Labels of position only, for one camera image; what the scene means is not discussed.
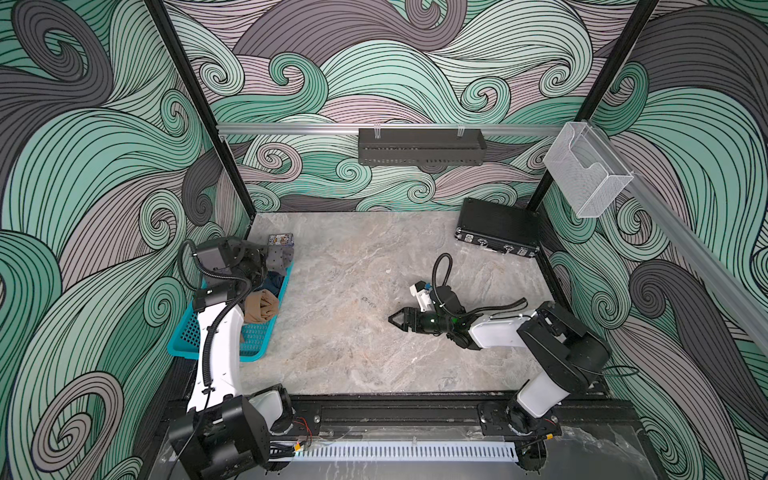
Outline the grey dotted skirt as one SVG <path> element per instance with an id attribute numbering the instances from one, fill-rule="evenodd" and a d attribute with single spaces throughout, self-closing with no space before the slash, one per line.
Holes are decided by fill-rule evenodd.
<path id="1" fill-rule="evenodd" d="M 268 272 L 286 276 L 294 257 L 293 245 L 269 245 L 265 259 Z"/>

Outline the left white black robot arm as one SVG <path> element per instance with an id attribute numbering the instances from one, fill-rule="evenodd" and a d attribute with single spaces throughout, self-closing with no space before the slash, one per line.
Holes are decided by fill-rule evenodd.
<path id="1" fill-rule="evenodd" d="M 247 394 L 240 378 L 247 299 L 267 277 L 263 250 L 235 237 L 200 245 L 187 239 L 178 267 L 187 261 L 201 276 L 192 287 L 199 347 L 187 411 L 168 431 L 176 460 L 191 479 L 230 479 L 255 467 L 279 471 L 302 449 L 274 438 L 293 425 L 290 398 L 281 385 Z"/>

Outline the blue denim skirt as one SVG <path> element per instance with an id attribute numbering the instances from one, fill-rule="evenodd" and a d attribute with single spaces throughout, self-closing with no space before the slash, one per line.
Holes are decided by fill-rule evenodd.
<path id="1" fill-rule="evenodd" d="M 280 295 L 283 283 L 283 275 L 278 272 L 269 271 L 261 288 L 271 292 L 275 297 L 278 297 Z"/>

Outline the tan brown skirt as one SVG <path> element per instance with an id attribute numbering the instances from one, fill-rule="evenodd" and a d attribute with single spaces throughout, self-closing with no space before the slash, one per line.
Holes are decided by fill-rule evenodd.
<path id="1" fill-rule="evenodd" d="M 244 302 L 245 324 L 266 324 L 279 311 L 279 299 L 269 290 L 252 292 Z"/>

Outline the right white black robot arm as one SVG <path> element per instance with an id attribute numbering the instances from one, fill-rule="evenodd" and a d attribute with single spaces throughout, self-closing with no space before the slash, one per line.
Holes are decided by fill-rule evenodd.
<path id="1" fill-rule="evenodd" d="M 513 434 L 551 437 L 556 423 L 551 410 L 573 394 L 583 394 L 600 378 L 639 373 L 629 365 L 611 365 L 612 349 L 568 309 L 545 301 L 531 309 L 526 298 L 510 304 L 464 308 L 448 284 L 453 257 L 440 254 L 428 281 L 410 287 L 416 307 L 388 317 L 403 332 L 445 336 L 464 350 L 525 349 L 541 372 L 527 380 L 505 410 Z"/>

